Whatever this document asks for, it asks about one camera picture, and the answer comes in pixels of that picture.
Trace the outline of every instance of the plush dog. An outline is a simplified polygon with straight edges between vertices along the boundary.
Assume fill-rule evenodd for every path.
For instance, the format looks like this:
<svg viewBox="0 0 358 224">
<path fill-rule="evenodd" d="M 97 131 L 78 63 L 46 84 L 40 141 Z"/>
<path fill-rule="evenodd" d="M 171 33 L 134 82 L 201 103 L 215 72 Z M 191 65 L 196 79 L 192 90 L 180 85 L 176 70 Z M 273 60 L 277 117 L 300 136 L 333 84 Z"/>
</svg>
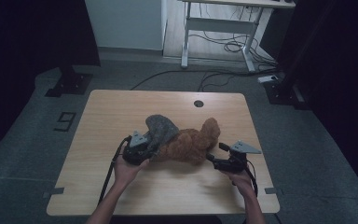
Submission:
<svg viewBox="0 0 358 224">
<path fill-rule="evenodd" d="M 206 160 L 206 153 L 218 142 L 220 128 L 216 119 L 205 120 L 200 131 L 179 130 L 168 142 L 158 149 L 156 161 L 184 161 L 198 165 Z"/>
</svg>

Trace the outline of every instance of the wooden table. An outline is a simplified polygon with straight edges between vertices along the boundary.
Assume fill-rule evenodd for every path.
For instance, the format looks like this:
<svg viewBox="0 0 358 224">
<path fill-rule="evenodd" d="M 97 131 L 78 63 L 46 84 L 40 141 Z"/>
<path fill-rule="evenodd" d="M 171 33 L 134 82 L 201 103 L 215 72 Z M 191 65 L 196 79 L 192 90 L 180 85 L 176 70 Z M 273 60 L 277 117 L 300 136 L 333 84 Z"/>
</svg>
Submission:
<svg viewBox="0 0 358 224">
<path fill-rule="evenodd" d="M 249 72 L 255 72 L 253 64 L 253 57 L 250 53 L 250 47 L 255 38 L 258 23 L 263 13 L 263 8 L 294 8 L 296 4 L 292 1 L 286 3 L 284 0 L 180 0 L 187 3 L 186 27 L 185 27 L 185 42 L 182 48 L 182 62 L 181 66 L 187 68 L 188 61 L 188 32 L 194 31 L 209 31 L 220 33 L 232 33 L 248 35 L 245 46 L 242 48 L 242 55 L 245 59 Z M 192 18 L 190 17 L 191 3 L 205 3 L 205 4 L 219 4 L 219 5 L 234 5 L 234 6 L 248 6 L 259 7 L 257 16 L 254 21 L 233 21 L 233 20 L 217 20 L 209 18 Z"/>
<path fill-rule="evenodd" d="M 195 107 L 202 101 L 203 107 Z M 134 130 L 147 131 L 145 119 L 161 114 L 179 129 L 200 129 L 210 117 L 217 119 L 219 141 L 232 145 L 242 140 L 259 148 L 245 98 L 238 93 L 174 91 L 93 91 L 48 204 L 51 216 L 90 215 L 98 202 L 110 161 L 121 140 Z M 214 148 L 216 158 L 228 154 Z M 277 213 L 277 196 L 263 154 L 249 155 L 255 165 L 258 200 L 264 213 Z M 113 184 L 114 177 L 108 185 Z M 177 161 L 150 162 L 118 201 L 116 215 L 207 215 L 244 213 L 243 198 L 229 179 L 211 162 L 192 166 Z"/>
</svg>

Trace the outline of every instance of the desk frame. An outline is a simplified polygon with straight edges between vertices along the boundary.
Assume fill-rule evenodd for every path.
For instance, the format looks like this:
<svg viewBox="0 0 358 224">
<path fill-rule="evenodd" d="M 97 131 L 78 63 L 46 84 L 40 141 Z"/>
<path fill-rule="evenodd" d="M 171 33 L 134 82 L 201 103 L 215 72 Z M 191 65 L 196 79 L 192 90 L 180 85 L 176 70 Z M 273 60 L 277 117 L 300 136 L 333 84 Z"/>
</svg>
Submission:
<svg viewBox="0 0 358 224">
<path fill-rule="evenodd" d="M 233 34 L 242 34 L 249 35 L 245 43 L 244 48 L 241 52 L 245 59 L 246 65 L 249 69 L 249 72 L 255 72 L 255 66 L 253 64 L 253 57 L 250 53 L 250 47 L 252 46 L 253 40 L 255 38 L 255 32 L 257 31 L 258 24 L 260 22 L 261 15 L 263 13 L 264 7 L 294 7 L 293 4 L 266 4 L 266 0 L 259 1 L 193 1 L 193 0 L 182 0 L 185 3 L 188 3 L 187 14 L 186 14 L 186 26 L 185 26 L 185 42 L 182 48 L 182 68 L 188 67 L 188 32 L 190 30 L 194 31 L 209 31 L 209 32 L 219 32 L 219 33 L 233 33 Z M 229 20 L 217 20 L 217 19 L 205 19 L 205 18 L 191 18 L 191 2 L 195 3 L 206 3 L 206 4 L 223 4 L 223 5 L 240 5 L 240 6 L 255 6 L 259 7 L 257 16 L 254 21 L 229 21 Z"/>
</svg>

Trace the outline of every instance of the desk leg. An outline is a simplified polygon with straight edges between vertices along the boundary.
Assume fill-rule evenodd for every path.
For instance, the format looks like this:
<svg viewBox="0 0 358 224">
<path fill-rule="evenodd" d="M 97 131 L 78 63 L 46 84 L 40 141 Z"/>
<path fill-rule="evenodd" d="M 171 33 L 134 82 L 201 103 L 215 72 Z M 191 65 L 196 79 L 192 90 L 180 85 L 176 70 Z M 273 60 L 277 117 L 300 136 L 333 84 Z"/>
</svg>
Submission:
<svg viewBox="0 0 358 224">
<path fill-rule="evenodd" d="M 242 54 L 243 54 L 243 57 L 245 58 L 246 65 L 248 66 L 249 72 L 255 72 L 255 67 L 254 67 L 253 61 L 252 61 L 253 57 L 250 52 L 250 48 L 251 48 L 252 42 L 255 38 L 255 32 L 257 31 L 258 23 L 260 22 L 262 13 L 263 13 L 263 8 L 260 7 L 258 9 L 257 17 L 254 21 L 250 36 L 249 36 L 248 40 L 246 41 L 245 48 L 242 49 Z"/>
<path fill-rule="evenodd" d="M 182 68 L 187 68 L 188 61 L 188 30 L 189 30 L 189 22 L 190 22 L 190 9 L 191 3 L 188 3 L 187 6 L 187 15 L 186 15 L 186 26 L 185 26 L 185 43 L 183 43 L 182 48 Z"/>
</svg>

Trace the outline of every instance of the floor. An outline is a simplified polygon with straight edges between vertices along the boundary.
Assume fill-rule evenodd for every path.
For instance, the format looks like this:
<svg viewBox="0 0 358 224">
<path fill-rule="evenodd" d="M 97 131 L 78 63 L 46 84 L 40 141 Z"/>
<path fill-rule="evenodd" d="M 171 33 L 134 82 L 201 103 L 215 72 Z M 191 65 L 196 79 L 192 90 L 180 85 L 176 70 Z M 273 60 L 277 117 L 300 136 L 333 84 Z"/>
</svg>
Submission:
<svg viewBox="0 0 358 224">
<path fill-rule="evenodd" d="M 84 95 L 44 94 L 60 77 L 53 69 L 37 77 L 36 89 L 0 143 L 0 223 L 84 223 L 87 217 L 51 217 L 46 213 L 81 113 L 92 90 L 197 91 L 204 70 L 240 66 L 197 60 L 191 70 L 160 56 L 105 53 L 101 67 L 78 66 L 93 79 Z M 257 76 L 222 75 L 207 80 L 205 91 L 239 92 L 246 97 L 281 205 L 268 223 L 358 223 L 358 178 L 336 143 L 311 111 L 271 105 Z M 61 112 L 76 112 L 72 128 L 54 132 Z M 243 215 L 220 215 L 224 224 L 242 223 Z"/>
</svg>

